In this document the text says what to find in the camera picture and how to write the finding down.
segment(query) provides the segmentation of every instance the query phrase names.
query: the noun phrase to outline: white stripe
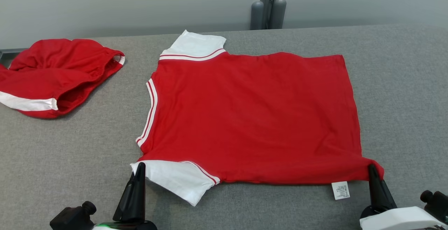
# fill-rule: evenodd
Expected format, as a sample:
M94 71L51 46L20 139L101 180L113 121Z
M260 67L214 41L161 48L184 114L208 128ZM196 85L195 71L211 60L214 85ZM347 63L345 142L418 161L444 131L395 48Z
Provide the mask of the white stripe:
M192 57L187 57L187 56L161 56L159 58L159 60L165 60L165 59L172 59L172 60L189 60L189 61L205 61L205 60L209 60L212 59L216 56L218 56L221 53L225 53L225 50L219 50L215 53L213 53L210 56L206 56L204 58L192 58Z
M148 88L149 98L151 99L151 107L149 108L149 111L148 111L148 117L146 118L146 124L143 127L143 132L141 133L141 136L136 138L136 140L135 140L136 142L145 136L145 131L147 130L147 127L148 127L149 118L151 117L151 110L152 110L152 107L154 107L154 100L152 99L152 92L151 92L151 88L149 87L149 82L146 82L146 87Z
M58 110L55 98L25 99L5 92L0 92L0 102L7 107L21 111Z
M219 182L221 182L219 177L215 177L215 176L211 175L210 173L205 171L201 166L199 166L197 163L194 163L192 161L182 161L181 163L191 163L192 165L196 166L197 168L200 168L206 175L208 175L208 178L209 177L213 178L216 181L216 184L219 184Z
M150 90L149 94L151 94L151 91L152 91L152 94L154 95L154 100L152 99L152 95L151 95L151 104L153 104L154 107L152 107L152 112L150 114L148 129L146 130L144 137L137 143L139 145L139 147L141 147L141 145L146 141L146 139L148 139L149 132L152 127L152 123L154 122L155 109L157 108L157 102L158 102L157 91L155 90L154 82L152 81L152 79L149 80L149 88L148 89Z
M119 64L123 65L125 63L125 56L114 56L113 57L114 61L118 62Z

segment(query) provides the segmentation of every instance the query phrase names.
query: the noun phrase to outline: red shorts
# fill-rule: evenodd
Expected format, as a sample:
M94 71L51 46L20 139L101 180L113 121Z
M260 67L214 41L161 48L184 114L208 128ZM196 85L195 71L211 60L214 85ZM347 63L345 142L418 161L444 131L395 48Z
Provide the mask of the red shorts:
M38 118L72 111L125 62L93 40L40 40L9 69L0 65L0 102Z

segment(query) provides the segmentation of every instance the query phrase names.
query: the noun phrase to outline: red stripe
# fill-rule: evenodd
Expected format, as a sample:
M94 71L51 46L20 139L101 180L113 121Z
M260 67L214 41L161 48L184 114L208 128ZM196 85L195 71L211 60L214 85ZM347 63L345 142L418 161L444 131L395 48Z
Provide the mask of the red stripe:
M197 164L193 163L192 161L183 161L183 162L187 162L187 163L192 163L194 166L196 166L203 174L205 174L209 179L213 180L213 182L216 185L216 180L214 178L212 178L210 175L208 175L207 173L205 173Z
M176 56L176 57L188 57L188 58L195 58L195 59L203 59L203 58L206 58L208 56L211 56L211 55L215 54L217 51L220 51L220 50L224 50L224 48L218 49L218 50L214 51L213 53L211 53L210 55L203 56L203 57L193 57L193 56L187 56L187 55L174 55L174 54L173 55L164 54L164 55L160 55L160 56L161 57L164 57L164 56Z
M154 108L154 105L155 105L154 94L152 93L151 83L149 83L149 81L148 81L148 86L149 86L150 94L152 96L152 106L151 106L151 109L149 110L149 116L148 116L148 120L146 123L145 132L143 133L143 137L141 137L139 140L137 140L137 143L139 143L145 137L146 131L148 131L149 121L151 120L151 115L152 115L152 109Z

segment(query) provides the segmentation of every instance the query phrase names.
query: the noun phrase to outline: gray wall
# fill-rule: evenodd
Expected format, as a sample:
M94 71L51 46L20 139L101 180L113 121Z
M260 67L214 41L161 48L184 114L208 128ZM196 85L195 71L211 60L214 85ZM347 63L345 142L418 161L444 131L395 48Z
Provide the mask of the gray wall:
M40 39L244 30L257 0L0 0L0 49ZM421 22L448 0L287 0L284 28Z
M249 29L257 0L0 0L0 49L49 38Z
M448 0L287 0L283 28L397 22L448 28Z

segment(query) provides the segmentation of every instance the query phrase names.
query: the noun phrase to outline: clothing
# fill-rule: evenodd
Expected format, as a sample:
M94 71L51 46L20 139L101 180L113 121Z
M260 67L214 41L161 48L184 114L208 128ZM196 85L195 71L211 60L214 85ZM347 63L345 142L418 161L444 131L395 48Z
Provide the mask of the clothing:
M232 55L224 42L184 31L160 55L136 139L148 179L196 205L220 182L368 180L371 163L383 176L362 157L343 56Z
M40 40L9 69L0 65L0 102L38 118L72 111L125 62L121 51L93 40Z

